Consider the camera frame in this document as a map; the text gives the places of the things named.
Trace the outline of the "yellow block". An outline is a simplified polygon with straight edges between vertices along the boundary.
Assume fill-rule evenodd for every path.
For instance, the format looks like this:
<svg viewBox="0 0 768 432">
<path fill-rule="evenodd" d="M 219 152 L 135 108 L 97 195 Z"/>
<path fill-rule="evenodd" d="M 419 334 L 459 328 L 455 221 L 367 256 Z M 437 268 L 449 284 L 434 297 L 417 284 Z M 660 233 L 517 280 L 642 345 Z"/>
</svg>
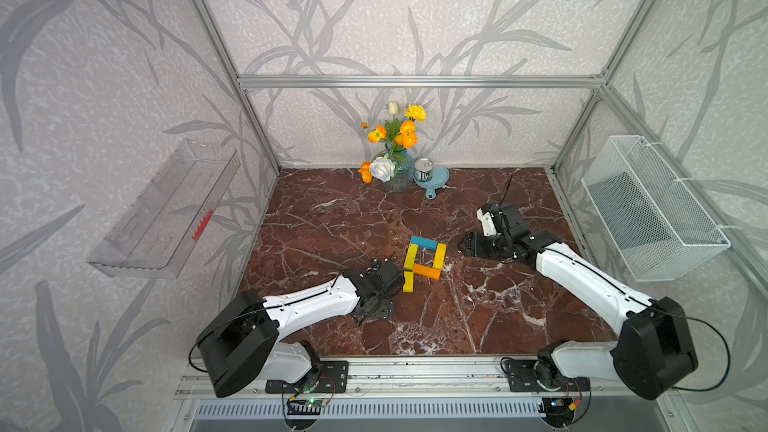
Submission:
<svg viewBox="0 0 768 432">
<path fill-rule="evenodd" d="M 418 254 L 419 247 L 416 244 L 411 243 L 408 247 L 408 251 L 406 254 L 405 262 L 404 262 L 404 269 L 406 271 L 412 271 L 413 267 L 415 265 L 415 260 Z"/>
<path fill-rule="evenodd" d="M 438 243 L 435 255 L 434 255 L 434 261 L 433 261 L 433 268 L 439 271 L 443 270 L 443 266 L 445 263 L 445 257 L 446 257 L 446 251 L 447 246 L 444 243 Z"/>
<path fill-rule="evenodd" d="M 414 273 L 412 271 L 404 271 L 403 277 L 404 277 L 404 284 L 402 287 L 402 291 L 405 293 L 412 293 L 413 287 L 414 287 Z"/>
</svg>

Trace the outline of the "orange block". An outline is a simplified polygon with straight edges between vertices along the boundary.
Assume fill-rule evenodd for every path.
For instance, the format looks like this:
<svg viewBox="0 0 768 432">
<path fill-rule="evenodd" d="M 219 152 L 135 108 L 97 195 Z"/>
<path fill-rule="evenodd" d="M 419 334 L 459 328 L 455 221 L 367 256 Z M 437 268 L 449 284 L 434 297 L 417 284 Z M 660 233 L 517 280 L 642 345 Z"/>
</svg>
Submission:
<svg viewBox="0 0 768 432">
<path fill-rule="evenodd" d="M 439 280 L 441 277 L 441 271 L 439 269 L 423 266 L 420 264 L 414 264 L 412 271 L 416 275 L 424 276 L 432 280 Z"/>
</svg>

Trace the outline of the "teal long block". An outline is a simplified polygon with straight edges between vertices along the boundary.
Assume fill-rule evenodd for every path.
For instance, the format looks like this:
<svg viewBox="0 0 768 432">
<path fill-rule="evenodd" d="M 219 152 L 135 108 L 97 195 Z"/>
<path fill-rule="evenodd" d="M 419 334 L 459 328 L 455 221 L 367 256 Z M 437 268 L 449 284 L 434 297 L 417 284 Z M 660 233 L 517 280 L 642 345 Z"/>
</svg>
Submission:
<svg viewBox="0 0 768 432">
<path fill-rule="evenodd" d="M 436 251 L 437 248 L 438 248 L 438 242 L 437 241 L 432 240 L 432 239 L 426 239 L 426 238 L 419 237 L 419 236 L 413 236 L 411 238 L 410 243 L 415 245 L 415 246 L 417 246 L 417 247 L 421 247 L 421 248 L 425 248 L 425 249 L 433 250 L 433 251 Z"/>
</svg>

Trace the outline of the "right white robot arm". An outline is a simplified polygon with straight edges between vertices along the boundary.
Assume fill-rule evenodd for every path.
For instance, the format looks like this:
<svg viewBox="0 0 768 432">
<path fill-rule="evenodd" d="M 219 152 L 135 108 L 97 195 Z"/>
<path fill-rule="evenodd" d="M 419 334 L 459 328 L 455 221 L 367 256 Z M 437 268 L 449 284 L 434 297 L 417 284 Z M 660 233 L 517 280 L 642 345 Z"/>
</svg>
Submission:
<svg viewBox="0 0 768 432">
<path fill-rule="evenodd" d="M 458 244 L 467 257 L 523 263 L 553 280 L 600 316 L 617 338 L 608 342 L 555 342 L 537 354 L 531 371 L 539 385 L 557 391 L 569 379 L 622 382 L 654 400 L 699 365 L 683 308 L 651 298 L 610 277 L 555 234 L 532 231 L 513 204 L 485 204 L 477 211 L 482 229 Z"/>
</svg>

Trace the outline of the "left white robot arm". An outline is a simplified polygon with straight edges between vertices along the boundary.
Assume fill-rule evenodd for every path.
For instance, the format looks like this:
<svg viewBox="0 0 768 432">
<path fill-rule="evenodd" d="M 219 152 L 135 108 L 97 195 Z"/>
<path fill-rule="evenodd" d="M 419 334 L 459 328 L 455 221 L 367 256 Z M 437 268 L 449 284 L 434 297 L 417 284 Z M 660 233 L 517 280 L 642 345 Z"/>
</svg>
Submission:
<svg viewBox="0 0 768 432">
<path fill-rule="evenodd" d="M 340 391 L 341 380 L 328 388 L 320 385 L 331 380 L 338 367 L 322 361 L 308 342 L 284 339 L 340 316 L 390 319 L 395 297 L 404 285 L 404 272 L 384 260 L 289 294 L 262 297 L 247 290 L 200 333 L 194 348 L 200 351 L 203 370 L 218 398 L 232 396 L 255 380 L 275 382 L 269 393 Z"/>
</svg>

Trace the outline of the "light blue dish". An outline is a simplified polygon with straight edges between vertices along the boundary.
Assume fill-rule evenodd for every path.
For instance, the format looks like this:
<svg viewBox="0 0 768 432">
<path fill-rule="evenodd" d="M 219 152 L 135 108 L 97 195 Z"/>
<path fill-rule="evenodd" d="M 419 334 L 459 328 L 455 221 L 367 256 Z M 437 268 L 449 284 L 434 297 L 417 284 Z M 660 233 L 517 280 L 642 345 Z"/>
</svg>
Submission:
<svg viewBox="0 0 768 432">
<path fill-rule="evenodd" d="M 414 182 L 425 190 L 425 196 L 428 200 L 434 200 L 437 197 L 437 190 L 446 185 L 449 177 L 450 173 L 446 167 L 435 167 L 431 170 L 431 176 L 428 180 L 414 179 Z"/>
</svg>

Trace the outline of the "metal tin can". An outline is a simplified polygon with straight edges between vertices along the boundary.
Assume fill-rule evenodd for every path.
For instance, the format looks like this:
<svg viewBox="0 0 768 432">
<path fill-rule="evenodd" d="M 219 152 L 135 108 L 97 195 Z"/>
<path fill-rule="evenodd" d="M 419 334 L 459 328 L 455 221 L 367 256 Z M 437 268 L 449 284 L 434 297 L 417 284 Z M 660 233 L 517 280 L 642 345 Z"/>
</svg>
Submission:
<svg viewBox="0 0 768 432">
<path fill-rule="evenodd" d="M 428 182 L 432 179 L 433 169 L 434 164 L 429 158 L 417 158 L 413 165 L 414 180 L 417 182 Z"/>
</svg>

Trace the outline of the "flower bouquet in vase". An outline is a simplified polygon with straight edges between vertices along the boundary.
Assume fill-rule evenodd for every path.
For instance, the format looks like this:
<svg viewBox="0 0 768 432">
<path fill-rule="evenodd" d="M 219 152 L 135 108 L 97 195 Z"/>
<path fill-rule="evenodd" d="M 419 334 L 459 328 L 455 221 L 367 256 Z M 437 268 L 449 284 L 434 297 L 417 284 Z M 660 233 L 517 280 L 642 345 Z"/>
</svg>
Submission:
<svg viewBox="0 0 768 432">
<path fill-rule="evenodd" d="M 417 123 L 427 118 L 422 105 L 410 104 L 401 113 L 398 104 L 387 104 L 390 119 L 371 128 L 367 123 L 361 127 L 367 132 L 370 143 L 384 147 L 369 162 L 363 162 L 358 169 L 361 179 L 366 184 L 380 181 L 390 192 L 404 192 L 413 183 L 414 159 L 409 151 L 418 144 Z"/>
</svg>

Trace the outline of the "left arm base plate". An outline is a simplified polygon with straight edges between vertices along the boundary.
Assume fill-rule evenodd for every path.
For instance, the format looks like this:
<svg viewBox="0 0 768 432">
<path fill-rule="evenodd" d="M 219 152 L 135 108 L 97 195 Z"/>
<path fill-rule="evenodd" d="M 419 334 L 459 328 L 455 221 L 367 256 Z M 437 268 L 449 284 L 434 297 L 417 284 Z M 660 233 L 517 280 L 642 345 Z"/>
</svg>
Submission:
<svg viewBox="0 0 768 432">
<path fill-rule="evenodd" d="M 303 393 L 344 393 L 349 378 L 348 361 L 322 361 L 313 366 L 296 383 L 287 383 L 280 380 L 268 380 L 265 392 L 267 394 L 292 394 Z"/>
</svg>

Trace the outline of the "aluminium front rail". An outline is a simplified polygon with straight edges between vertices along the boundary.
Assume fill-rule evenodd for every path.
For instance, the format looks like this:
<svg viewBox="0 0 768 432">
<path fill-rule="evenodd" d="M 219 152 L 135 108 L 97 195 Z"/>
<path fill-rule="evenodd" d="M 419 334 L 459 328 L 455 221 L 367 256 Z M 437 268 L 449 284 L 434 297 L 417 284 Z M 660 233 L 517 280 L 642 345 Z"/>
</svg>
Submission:
<svg viewBox="0 0 768 432">
<path fill-rule="evenodd" d="M 509 379 L 495 355 L 346 357 L 345 377 L 326 389 L 335 399 L 405 397 L 634 395 L 623 383 L 593 378 L 590 389 L 570 385 L 546 391 L 536 381 Z"/>
</svg>

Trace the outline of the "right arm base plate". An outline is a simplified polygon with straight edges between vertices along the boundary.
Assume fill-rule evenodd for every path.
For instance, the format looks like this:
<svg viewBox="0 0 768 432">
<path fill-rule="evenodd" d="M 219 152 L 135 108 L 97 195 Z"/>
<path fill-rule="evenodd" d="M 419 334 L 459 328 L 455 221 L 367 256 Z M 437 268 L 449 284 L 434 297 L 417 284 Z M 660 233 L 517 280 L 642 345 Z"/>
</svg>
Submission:
<svg viewBox="0 0 768 432">
<path fill-rule="evenodd" d="M 589 392 L 591 384 L 586 377 L 565 377 L 551 359 L 514 359 L 502 357 L 501 371 L 507 378 L 511 392 Z"/>
</svg>

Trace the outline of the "clear plastic wall tray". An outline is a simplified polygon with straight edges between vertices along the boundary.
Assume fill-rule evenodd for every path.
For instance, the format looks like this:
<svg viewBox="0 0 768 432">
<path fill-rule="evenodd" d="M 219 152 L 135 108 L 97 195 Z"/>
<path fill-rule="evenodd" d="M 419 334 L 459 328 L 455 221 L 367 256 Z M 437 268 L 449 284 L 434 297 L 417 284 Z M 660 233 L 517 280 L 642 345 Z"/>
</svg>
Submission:
<svg viewBox="0 0 768 432">
<path fill-rule="evenodd" d="M 182 141 L 87 263 L 108 277 L 178 277 L 240 166 L 233 147 Z"/>
</svg>

